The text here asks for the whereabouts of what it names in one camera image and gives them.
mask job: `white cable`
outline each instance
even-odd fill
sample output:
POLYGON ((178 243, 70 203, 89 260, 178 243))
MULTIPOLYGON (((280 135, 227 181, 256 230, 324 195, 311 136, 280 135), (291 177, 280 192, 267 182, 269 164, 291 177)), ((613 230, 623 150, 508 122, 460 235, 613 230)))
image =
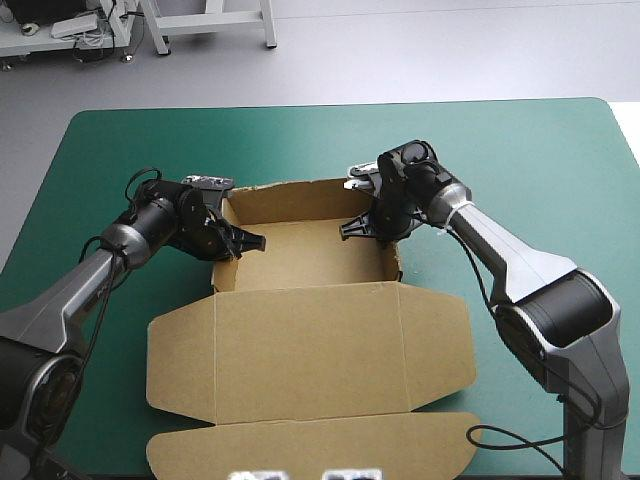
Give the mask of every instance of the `white cable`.
MULTIPOLYGON (((82 17, 92 12, 82 12, 76 15, 77 17, 82 17)), ((62 40, 75 40, 77 46, 84 45, 89 48, 102 48, 104 45, 104 40, 107 38, 107 29, 106 29, 106 21, 99 20, 98 28, 95 30, 91 30, 89 32, 82 32, 76 35, 68 35, 63 37, 62 40)))
POLYGON ((444 235, 449 230, 451 230, 451 225, 449 225, 451 223, 451 219, 458 212, 458 210, 460 210, 462 207, 466 207, 467 205, 475 205, 475 203, 473 203, 471 200, 465 200, 464 202, 461 202, 459 205, 456 205, 451 209, 449 215, 447 216, 447 220, 444 222, 444 225, 442 225, 442 230, 438 232, 438 235, 444 235))

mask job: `gray floor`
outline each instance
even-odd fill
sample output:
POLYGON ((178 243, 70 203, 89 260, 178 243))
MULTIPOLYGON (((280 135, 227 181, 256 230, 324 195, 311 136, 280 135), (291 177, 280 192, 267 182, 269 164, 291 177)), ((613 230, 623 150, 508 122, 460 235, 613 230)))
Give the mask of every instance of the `gray floor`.
MULTIPOLYGON (((159 3, 165 14, 201 7, 159 3)), ((229 7, 242 4, 236 0, 229 7)), ((279 38, 273 51, 263 48, 259 31, 221 33, 176 40, 173 55, 157 58, 147 35, 132 65, 113 59, 82 66, 57 53, 35 55, 1 74, 0 266, 69 120, 82 110, 574 96, 640 100, 640 0, 273 4, 279 38)))

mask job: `open cardboard box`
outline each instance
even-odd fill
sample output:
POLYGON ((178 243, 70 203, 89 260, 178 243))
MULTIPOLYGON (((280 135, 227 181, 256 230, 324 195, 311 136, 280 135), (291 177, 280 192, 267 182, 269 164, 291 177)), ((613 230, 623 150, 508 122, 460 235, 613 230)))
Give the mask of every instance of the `open cardboard box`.
POLYGON ((464 302, 400 284, 394 246, 343 242, 369 200, 342 180, 241 189, 225 202, 266 252, 218 263, 218 291, 155 319, 147 397, 215 424, 148 446, 159 480, 238 471, 381 469, 386 480, 460 474, 469 413, 411 413, 473 382, 464 302))

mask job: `white table leg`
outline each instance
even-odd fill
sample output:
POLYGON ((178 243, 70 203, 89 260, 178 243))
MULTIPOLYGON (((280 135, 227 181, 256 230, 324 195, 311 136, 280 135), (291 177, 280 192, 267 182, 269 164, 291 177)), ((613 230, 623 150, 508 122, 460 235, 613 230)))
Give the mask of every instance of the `white table leg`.
POLYGON ((276 28, 273 24, 273 11, 271 10, 271 0, 260 0, 260 9, 262 10, 262 20, 264 22, 264 36, 267 41, 268 48, 276 48, 276 28))
POLYGON ((142 12, 147 20, 147 26, 151 32, 151 37, 153 38, 153 43, 156 46, 158 55, 169 55, 171 51, 169 50, 167 43, 164 41, 164 37, 158 27, 158 22, 156 21, 160 15, 158 4, 155 0, 140 0, 140 5, 142 6, 142 12))

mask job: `white table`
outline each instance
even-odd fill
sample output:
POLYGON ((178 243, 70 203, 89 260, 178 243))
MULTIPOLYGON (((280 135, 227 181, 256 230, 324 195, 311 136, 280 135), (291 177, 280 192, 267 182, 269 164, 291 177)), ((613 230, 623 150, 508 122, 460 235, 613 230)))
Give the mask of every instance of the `white table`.
POLYGON ((640 165, 640 102, 610 102, 609 105, 640 165))

